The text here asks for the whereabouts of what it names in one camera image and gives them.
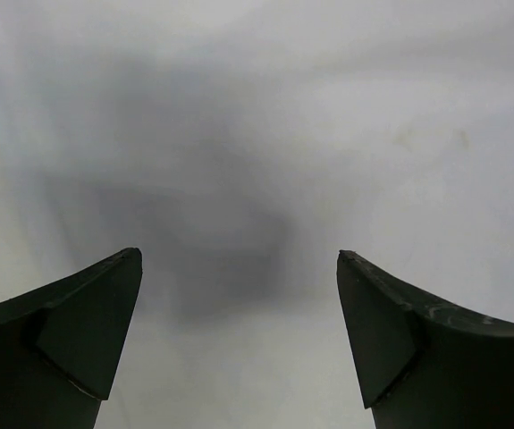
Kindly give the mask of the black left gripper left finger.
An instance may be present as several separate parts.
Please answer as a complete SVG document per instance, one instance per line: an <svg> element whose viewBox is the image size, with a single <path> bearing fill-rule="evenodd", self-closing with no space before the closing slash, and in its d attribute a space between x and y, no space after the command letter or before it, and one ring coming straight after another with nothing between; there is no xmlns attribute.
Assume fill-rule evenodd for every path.
<svg viewBox="0 0 514 429"><path fill-rule="evenodd" d="M141 279L142 254L126 248L0 303L0 428L95 426Z"/></svg>

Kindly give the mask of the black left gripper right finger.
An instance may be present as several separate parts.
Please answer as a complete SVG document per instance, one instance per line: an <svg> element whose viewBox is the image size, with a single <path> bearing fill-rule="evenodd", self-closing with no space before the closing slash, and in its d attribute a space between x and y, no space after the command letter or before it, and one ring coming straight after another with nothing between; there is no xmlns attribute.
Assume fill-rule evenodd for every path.
<svg viewBox="0 0 514 429"><path fill-rule="evenodd" d="M364 407L379 428L514 428L514 323L343 250L337 283Z"/></svg>

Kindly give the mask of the white t shirt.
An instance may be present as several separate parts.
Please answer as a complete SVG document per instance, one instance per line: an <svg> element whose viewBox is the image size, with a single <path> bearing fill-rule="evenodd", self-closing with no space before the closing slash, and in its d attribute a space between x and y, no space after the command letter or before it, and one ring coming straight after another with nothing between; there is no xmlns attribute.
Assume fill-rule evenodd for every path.
<svg viewBox="0 0 514 429"><path fill-rule="evenodd" d="M0 1L0 300L127 247L99 427L372 427L341 250L514 322L514 1Z"/></svg>

